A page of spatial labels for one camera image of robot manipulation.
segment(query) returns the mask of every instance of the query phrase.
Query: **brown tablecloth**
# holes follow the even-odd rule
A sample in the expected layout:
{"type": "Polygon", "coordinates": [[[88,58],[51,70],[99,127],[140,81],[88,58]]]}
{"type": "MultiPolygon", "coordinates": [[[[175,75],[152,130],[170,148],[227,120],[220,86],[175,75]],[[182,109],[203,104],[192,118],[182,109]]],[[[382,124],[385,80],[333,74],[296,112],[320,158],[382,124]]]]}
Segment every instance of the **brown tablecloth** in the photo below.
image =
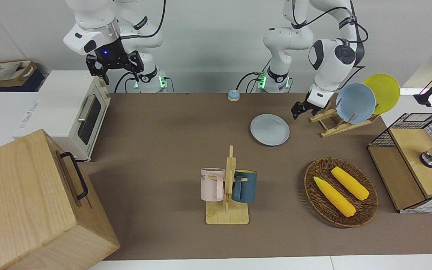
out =
{"type": "Polygon", "coordinates": [[[310,113],[291,116],[304,97],[113,94],[93,161],[80,165],[121,243],[107,260],[432,254],[432,214],[396,213],[366,150],[383,122],[321,138],[310,113]],[[251,120],[263,113],[288,123],[286,143],[267,147],[252,138],[251,120]],[[229,145],[238,169],[258,172],[250,223],[206,225],[200,169],[224,168],[229,145]],[[379,210],[367,225],[332,227],[308,204],[303,176],[322,157],[345,159],[372,180],[379,210]]]}

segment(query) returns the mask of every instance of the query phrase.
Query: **light blue plate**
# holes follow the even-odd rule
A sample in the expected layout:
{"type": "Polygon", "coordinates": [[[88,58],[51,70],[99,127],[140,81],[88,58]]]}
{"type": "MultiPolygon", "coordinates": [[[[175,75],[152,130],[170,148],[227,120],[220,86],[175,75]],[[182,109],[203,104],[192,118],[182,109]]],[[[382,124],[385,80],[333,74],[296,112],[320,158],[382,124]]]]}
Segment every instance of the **light blue plate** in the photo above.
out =
{"type": "Polygon", "coordinates": [[[366,121],[371,117],[376,106],[376,97],[371,88],[364,84],[349,84],[345,86],[336,98],[336,104],[343,99],[336,108],[337,114],[349,121],[353,113],[356,116],[351,120],[351,124],[366,121]]]}
{"type": "Polygon", "coordinates": [[[251,134],[260,143],[280,145],[290,137],[290,127],[283,118],[274,114],[261,114],[251,121],[251,134]]]}

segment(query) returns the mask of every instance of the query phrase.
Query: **blue plate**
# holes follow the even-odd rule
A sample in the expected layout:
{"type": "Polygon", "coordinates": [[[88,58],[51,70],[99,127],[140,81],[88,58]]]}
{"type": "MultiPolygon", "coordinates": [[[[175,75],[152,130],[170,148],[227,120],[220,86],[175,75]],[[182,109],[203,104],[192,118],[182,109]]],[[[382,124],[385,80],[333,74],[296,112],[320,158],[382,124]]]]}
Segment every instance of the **blue plate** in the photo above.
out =
{"type": "Polygon", "coordinates": [[[336,104],[343,99],[336,108],[337,114],[348,122],[353,115],[356,116],[351,120],[351,124],[357,124],[366,121],[371,117],[374,107],[376,106],[376,97],[371,88],[364,84],[349,84],[345,86],[336,98],[336,104]]]}

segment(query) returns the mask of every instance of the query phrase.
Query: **black handle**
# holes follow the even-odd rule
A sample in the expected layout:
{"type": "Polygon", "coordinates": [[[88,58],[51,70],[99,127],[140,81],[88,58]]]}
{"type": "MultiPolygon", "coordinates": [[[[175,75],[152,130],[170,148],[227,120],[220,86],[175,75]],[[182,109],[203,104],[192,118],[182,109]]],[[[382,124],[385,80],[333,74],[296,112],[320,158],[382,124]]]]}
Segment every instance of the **black handle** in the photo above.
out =
{"type": "Polygon", "coordinates": [[[78,173],[79,181],[81,181],[82,186],[82,193],[76,196],[76,199],[81,200],[82,198],[86,197],[88,195],[88,186],[86,186],[86,182],[84,181],[83,175],[81,174],[81,171],[79,170],[78,164],[76,163],[76,159],[70,152],[64,152],[60,154],[61,158],[70,157],[72,164],[74,164],[74,168],[76,169],[76,172],[78,173]]]}

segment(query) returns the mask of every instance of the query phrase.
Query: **dark blue mug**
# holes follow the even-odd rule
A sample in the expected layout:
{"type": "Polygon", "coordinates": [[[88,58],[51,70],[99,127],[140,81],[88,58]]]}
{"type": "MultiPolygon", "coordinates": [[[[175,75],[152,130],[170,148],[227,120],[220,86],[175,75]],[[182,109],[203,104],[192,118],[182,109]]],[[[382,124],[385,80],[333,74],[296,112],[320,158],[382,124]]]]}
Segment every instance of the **dark blue mug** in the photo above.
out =
{"type": "Polygon", "coordinates": [[[247,169],[237,169],[234,173],[234,178],[235,182],[233,183],[231,199],[242,203],[254,202],[257,173],[247,169]]]}

